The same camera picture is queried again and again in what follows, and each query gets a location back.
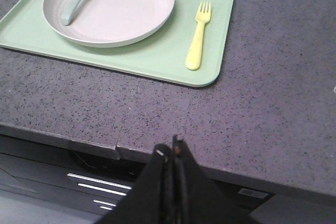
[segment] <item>gray speckled countertop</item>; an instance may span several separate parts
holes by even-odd
[[[0,0],[0,18],[18,0]],[[0,133],[146,160],[180,134],[209,176],[336,205],[334,0],[235,0],[203,89],[0,48]]]

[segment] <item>plastic fork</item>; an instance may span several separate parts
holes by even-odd
[[[210,19],[211,3],[209,1],[202,1],[196,14],[197,27],[195,35],[185,60],[185,65],[190,70],[197,70],[201,66],[204,27]]]

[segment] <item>drawer handle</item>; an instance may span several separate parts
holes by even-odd
[[[68,173],[67,176],[69,178],[72,178],[72,179],[82,179],[82,180],[88,180],[88,181],[91,181],[91,182],[101,183],[101,184],[105,184],[105,185],[109,185],[109,186],[120,187],[120,188],[124,188],[124,189],[128,189],[128,190],[132,189],[132,187],[130,187],[130,186],[121,185],[121,184],[117,184],[117,183],[113,183],[113,182],[108,182],[108,181],[100,180],[100,179],[96,179],[96,178],[84,177],[84,176],[73,174],[73,173]]]
[[[78,183],[78,186],[82,186],[82,187],[86,187],[86,188],[91,188],[91,189],[99,190],[99,191],[105,191],[105,192],[111,193],[111,194],[117,194],[117,195],[121,195],[121,196],[126,196],[125,193],[122,193],[120,191],[114,191],[114,190],[110,190],[110,189],[106,189],[106,188],[102,188],[102,187],[98,187],[98,186],[91,186],[91,185],[87,185],[87,184],[83,184],[83,183]]]
[[[111,206],[111,207],[116,207],[116,204],[113,203],[109,203],[109,202],[105,202],[105,201],[101,201],[101,200],[93,200],[94,203],[98,203],[98,204],[103,204],[103,205],[107,205],[107,206]]]
[[[102,208],[102,209],[105,209],[105,210],[113,210],[113,208],[111,208],[111,207],[116,207],[116,204],[101,201],[101,200],[97,200],[97,199],[95,199],[93,202],[99,204],[100,205],[99,208]]]
[[[113,210],[112,208],[110,208],[110,207],[105,207],[105,206],[99,206],[99,208],[102,208],[102,209],[105,209],[105,210]]]

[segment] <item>label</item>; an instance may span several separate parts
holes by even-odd
[[[239,190],[238,193],[242,195],[258,198],[258,199],[264,199],[268,196],[268,193],[263,193],[262,191],[255,191],[255,190],[251,190],[247,188],[242,188],[241,190]]]

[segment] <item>tray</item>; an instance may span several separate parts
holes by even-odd
[[[0,20],[0,46],[84,63],[191,87],[211,84],[221,70],[233,0],[209,0],[212,19],[205,27],[201,67],[185,66],[202,0],[175,0],[167,22],[150,37],[124,47],[91,48],[72,43],[46,23],[43,0],[20,0]]]

